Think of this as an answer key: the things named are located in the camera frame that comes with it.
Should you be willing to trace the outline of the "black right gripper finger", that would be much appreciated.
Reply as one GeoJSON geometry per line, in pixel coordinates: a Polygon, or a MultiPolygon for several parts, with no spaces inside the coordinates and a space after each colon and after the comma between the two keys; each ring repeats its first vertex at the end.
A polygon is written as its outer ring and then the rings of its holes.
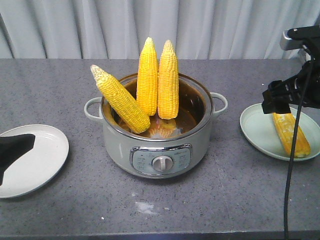
{"type": "Polygon", "coordinates": [[[284,81],[272,81],[267,90],[262,93],[262,110],[264,114],[288,114],[291,113],[289,107],[290,91],[284,81]]]}

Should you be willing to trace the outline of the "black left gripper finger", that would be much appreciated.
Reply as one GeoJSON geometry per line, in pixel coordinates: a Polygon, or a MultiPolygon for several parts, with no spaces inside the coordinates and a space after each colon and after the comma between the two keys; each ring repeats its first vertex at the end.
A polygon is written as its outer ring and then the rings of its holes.
{"type": "Polygon", "coordinates": [[[0,137],[0,185],[3,184],[7,168],[32,150],[34,143],[35,135],[31,133],[0,137]]]}

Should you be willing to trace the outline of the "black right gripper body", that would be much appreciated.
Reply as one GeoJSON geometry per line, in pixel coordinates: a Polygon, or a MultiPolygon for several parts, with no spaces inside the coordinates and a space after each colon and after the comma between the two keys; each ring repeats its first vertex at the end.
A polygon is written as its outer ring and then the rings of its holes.
{"type": "Polygon", "coordinates": [[[302,101],[303,107],[320,108],[319,61],[307,61],[296,75],[284,82],[286,104],[298,105],[302,101]]]}

